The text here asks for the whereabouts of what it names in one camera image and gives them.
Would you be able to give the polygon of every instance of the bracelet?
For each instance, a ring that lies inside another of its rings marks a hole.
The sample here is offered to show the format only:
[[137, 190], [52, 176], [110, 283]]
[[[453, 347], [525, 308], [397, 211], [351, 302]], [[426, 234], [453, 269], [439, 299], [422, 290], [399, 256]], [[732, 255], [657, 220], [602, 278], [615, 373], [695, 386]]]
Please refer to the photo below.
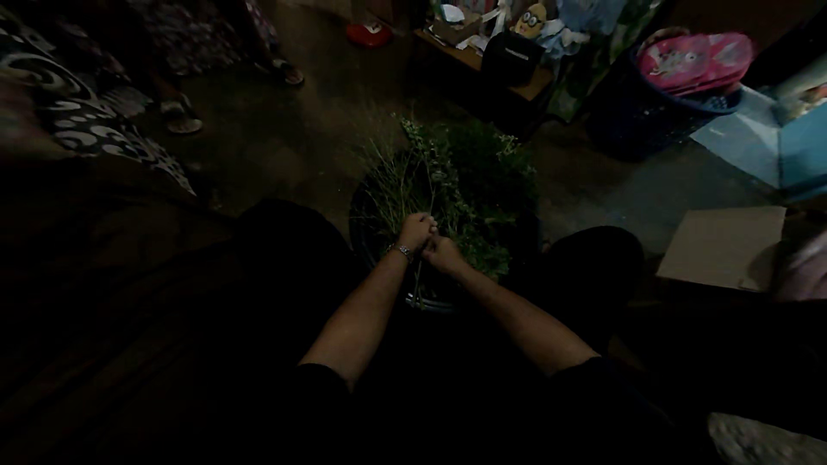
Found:
[[408, 259], [409, 264], [414, 263], [414, 259], [413, 259], [414, 258], [414, 252], [411, 249], [409, 249], [405, 246], [398, 246], [396, 244], [390, 244], [390, 247], [388, 247], [387, 252], [390, 252], [391, 249], [398, 250], [398, 251], [402, 252], [405, 255], [405, 257]]

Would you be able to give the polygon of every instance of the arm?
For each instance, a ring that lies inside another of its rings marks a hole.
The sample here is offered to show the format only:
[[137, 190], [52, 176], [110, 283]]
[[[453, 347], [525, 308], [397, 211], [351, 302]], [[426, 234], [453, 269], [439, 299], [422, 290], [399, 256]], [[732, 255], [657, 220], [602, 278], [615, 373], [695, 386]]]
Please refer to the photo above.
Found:
[[[433, 217], [414, 213], [402, 225], [396, 245], [418, 250], [436, 232], [436, 226]], [[299, 365], [325, 365], [338, 373], [352, 391], [385, 334], [408, 264], [402, 252], [386, 253], [333, 313]]]
[[457, 280], [548, 375], [599, 356], [556, 318], [468, 265], [451, 239], [433, 237], [422, 256]]

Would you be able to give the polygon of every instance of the cardboard box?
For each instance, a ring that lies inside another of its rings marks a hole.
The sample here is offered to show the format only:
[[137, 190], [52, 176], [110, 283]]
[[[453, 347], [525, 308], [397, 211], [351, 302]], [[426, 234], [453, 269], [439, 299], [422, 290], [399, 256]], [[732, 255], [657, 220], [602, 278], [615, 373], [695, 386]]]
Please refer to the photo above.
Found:
[[450, 25], [439, 17], [433, 22], [433, 33], [452, 46], [457, 46], [458, 43], [476, 34], [480, 30], [480, 24], [482, 23], [482, 16], [480, 16], [480, 14], [474, 13], [465, 7], [460, 7], [460, 9], [465, 15], [462, 24]]
[[657, 275], [766, 292], [785, 213], [783, 207], [689, 211]]

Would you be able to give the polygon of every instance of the minion toy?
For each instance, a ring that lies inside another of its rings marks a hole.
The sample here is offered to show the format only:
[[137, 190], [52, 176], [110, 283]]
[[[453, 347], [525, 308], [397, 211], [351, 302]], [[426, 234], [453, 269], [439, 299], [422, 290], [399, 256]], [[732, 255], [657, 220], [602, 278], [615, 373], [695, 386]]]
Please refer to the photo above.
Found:
[[534, 39], [540, 35], [543, 24], [546, 22], [546, 8], [541, 3], [534, 3], [528, 7], [525, 13], [517, 20], [517, 24], [511, 27], [514, 31], [526, 39]]

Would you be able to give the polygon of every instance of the foot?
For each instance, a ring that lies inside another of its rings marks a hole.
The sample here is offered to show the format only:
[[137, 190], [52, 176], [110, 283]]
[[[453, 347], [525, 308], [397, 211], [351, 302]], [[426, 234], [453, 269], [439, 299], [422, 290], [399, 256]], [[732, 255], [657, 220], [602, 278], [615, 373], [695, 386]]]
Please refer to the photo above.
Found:
[[284, 82], [289, 85], [299, 85], [304, 82], [304, 74], [284, 58], [274, 58], [269, 62], [256, 63], [256, 66], [267, 73], [283, 77]]
[[173, 134], [192, 134], [203, 127], [203, 122], [198, 119], [184, 94], [162, 100], [160, 114], [164, 118], [166, 129]]

